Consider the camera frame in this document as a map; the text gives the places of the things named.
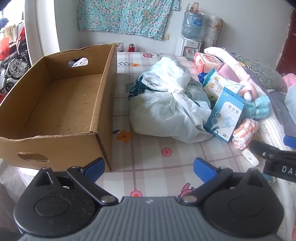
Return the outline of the red plastic bag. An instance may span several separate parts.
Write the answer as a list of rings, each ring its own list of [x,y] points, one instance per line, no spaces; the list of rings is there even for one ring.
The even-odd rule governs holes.
[[[0,60],[1,61],[3,61],[6,57],[10,55],[9,42],[10,42],[9,37],[5,37],[0,41]]]

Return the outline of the white plastic bag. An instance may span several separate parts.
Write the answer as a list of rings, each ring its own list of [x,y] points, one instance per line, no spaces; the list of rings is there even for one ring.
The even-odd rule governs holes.
[[[163,57],[142,73],[132,84],[128,101],[135,133],[185,143],[213,136],[204,128],[212,112],[210,100],[201,83],[177,60]]]

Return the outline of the blue wet wipes pack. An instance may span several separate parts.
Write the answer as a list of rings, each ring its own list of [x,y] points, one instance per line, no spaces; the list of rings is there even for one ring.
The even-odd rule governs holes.
[[[204,81],[205,81],[205,78],[206,78],[207,74],[208,74],[208,73],[202,72],[202,73],[200,73],[200,74],[198,75],[199,82],[200,82],[201,84],[204,84]]]

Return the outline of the checked floral bed sheet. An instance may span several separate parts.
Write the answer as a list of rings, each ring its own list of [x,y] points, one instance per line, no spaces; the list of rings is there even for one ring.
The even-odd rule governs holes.
[[[173,138],[138,135],[132,131],[128,93],[137,77],[159,61],[159,54],[118,53],[117,82],[113,108],[112,170],[97,184],[115,195],[180,196],[201,185],[193,172],[197,157],[235,172],[251,168],[232,142],[217,137],[194,144]]]

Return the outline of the pink plush toy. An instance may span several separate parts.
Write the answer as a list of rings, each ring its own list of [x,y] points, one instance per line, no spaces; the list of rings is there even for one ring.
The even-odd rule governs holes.
[[[241,81],[240,85],[239,96],[245,101],[254,101],[257,98],[257,91],[250,81]]]

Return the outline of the white water dispenser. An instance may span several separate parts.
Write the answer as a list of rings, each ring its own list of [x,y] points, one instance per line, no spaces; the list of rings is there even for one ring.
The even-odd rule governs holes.
[[[195,53],[200,51],[201,45],[202,42],[178,36],[175,55],[193,59]]]

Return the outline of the wheelchair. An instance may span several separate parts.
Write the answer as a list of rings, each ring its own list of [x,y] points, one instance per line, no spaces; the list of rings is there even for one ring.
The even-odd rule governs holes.
[[[14,80],[20,80],[31,67],[24,23],[16,26],[16,41],[9,42],[9,47],[10,55],[1,61],[1,93],[9,92]]]

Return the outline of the pink wet wipes pack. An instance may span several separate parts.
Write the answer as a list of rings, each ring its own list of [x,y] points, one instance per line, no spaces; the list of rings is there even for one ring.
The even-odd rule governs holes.
[[[213,68],[217,71],[222,62],[212,55],[196,52],[194,55],[194,62],[197,66],[198,74],[204,72],[209,73]]]

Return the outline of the rolled floral mat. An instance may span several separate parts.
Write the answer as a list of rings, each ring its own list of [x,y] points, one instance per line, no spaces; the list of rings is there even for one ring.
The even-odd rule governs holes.
[[[210,15],[208,16],[206,33],[204,38],[204,49],[208,47],[216,47],[220,32],[222,30],[224,20]]]

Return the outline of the brown cardboard box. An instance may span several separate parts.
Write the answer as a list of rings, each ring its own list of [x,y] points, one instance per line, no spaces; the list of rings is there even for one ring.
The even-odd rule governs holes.
[[[1,158],[65,171],[97,158],[111,170],[115,44],[42,57],[1,103]]]

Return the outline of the pink knit cloth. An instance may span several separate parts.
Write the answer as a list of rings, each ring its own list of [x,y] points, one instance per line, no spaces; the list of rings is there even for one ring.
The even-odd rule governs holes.
[[[232,80],[235,82],[240,82],[239,77],[235,74],[235,72],[232,70],[232,68],[230,66],[228,66],[227,64],[223,63],[219,69],[217,70],[218,74],[221,75],[222,77],[228,79],[228,80]]]

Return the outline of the white stitched blanket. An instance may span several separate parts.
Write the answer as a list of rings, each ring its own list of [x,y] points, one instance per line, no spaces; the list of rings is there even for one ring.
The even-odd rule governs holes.
[[[245,71],[243,66],[225,49],[208,47],[204,49],[204,53],[221,59],[223,63],[227,64],[235,72],[240,80],[248,80],[250,78],[250,75]]]

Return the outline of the floral teal wall cloth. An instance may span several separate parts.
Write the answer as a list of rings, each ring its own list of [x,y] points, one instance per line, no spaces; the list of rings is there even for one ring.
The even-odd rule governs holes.
[[[170,14],[179,8],[174,0],[78,1],[78,28],[162,40]]]

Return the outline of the blue bandage box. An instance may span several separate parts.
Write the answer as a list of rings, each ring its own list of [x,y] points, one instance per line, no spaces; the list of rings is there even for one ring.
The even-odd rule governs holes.
[[[205,130],[224,142],[228,142],[243,108],[243,98],[224,87],[204,125]]]

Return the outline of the teal checked towel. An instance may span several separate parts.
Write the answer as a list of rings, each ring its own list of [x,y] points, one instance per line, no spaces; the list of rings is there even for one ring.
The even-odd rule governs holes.
[[[244,101],[242,116],[244,119],[262,120],[271,115],[271,103],[267,95],[259,96],[255,101]]]

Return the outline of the grey leaf-pattern pillow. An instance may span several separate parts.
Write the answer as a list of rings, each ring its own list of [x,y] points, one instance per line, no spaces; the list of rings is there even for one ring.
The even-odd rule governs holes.
[[[276,91],[287,92],[287,85],[282,76],[269,65],[251,60],[242,55],[231,52],[231,55],[243,66],[246,72],[255,81],[257,80],[265,89],[273,89]]]

